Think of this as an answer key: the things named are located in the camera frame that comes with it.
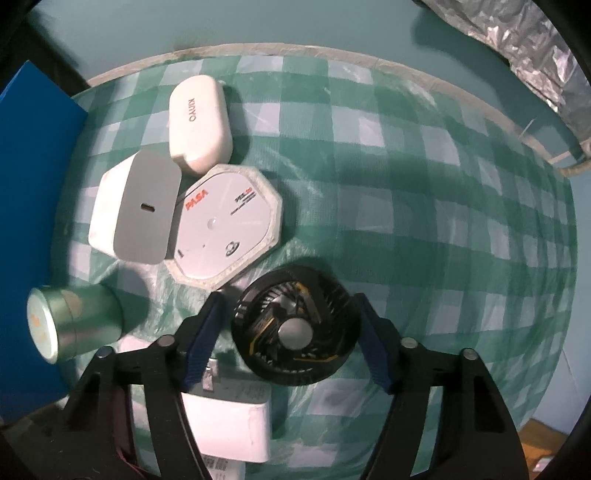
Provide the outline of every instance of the plaid tablecloth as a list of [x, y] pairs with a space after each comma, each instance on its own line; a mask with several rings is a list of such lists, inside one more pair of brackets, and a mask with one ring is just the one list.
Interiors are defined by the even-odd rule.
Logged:
[[[83, 92], [76, 100], [89, 116], [56, 215], [54, 283], [110, 285], [128, 336], [143, 340], [173, 333], [199, 310], [206, 292], [175, 284], [162, 265], [109, 258], [87, 238], [101, 175], [140, 148], [167, 153], [168, 98], [196, 74], [225, 84], [231, 162], [258, 167], [284, 201], [281, 246], [239, 284], [315, 259], [404, 336], [446, 352], [475, 348], [515, 423], [528, 419], [569, 323], [577, 252], [569, 182], [470, 105], [378, 70], [218, 57]], [[216, 352], [241, 367], [228, 331]], [[91, 357], [64, 367], [72, 381]], [[416, 470], [428, 465], [438, 404], [434, 390]], [[388, 407], [359, 350], [323, 382], [274, 387], [272, 459], [249, 465], [248, 477], [356, 478]]]

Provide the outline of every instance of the white charger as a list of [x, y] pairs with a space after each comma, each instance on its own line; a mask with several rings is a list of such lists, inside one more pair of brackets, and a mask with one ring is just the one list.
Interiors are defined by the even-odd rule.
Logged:
[[90, 246], [111, 257], [155, 265], [166, 256], [181, 170], [140, 150], [101, 178], [90, 219]]
[[170, 157], [189, 174], [202, 175], [232, 155], [232, 134], [222, 85], [208, 75], [179, 83], [168, 106]]
[[271, 457], [271, 386], [254, 380], [221, 378], [214, 390], [201, 383], [181, 394], [199, 451], [243, 462]]

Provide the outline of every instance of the teal wall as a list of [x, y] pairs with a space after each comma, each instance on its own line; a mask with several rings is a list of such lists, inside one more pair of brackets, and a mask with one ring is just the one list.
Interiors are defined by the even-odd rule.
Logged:
[[[189, 47], [283, 42], [392, 60], [480, 97], [536, 136], [552, 155], [576, 140], [492, 50], [412, 0], [42, 0], [31, 22], [87, 79]], [[579, 279], [571, 330], [536, 416], [568, 432], [591, 392], [591, 173], [573, 181]], [[574, 402], [566, 392], [575, 392]]]

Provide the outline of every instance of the blue gripper pad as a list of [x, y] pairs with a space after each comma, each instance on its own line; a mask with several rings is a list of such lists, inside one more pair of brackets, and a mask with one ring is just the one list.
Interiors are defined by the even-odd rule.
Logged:
[[201, 328], [194, 337], [193, 343], [187, 348], [187, 370], [183, 380], [183, 391], [188, 391], [201, 382], [217, 337], [222, 331], [226, 313], [226, 300], [222, 294], [213, 292], [197, 317], [202, 313], [205, 318]]
[[367, 297], [361, 293], [354, 295], [361, 314], [359, 346], [368, 364], [372, 380], [388, 394], [397, 381], [395, 365], [398, 362], [400, 334], [388, 319], [375, 313]]

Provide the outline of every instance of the green metal cylinder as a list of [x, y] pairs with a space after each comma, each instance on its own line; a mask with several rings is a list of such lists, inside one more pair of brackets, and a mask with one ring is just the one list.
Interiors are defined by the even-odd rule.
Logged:
[[35, 346], [51, 364], [116, 342], [123, 326], [121, 305], [103, 285], [34, 288], [27, 320]]

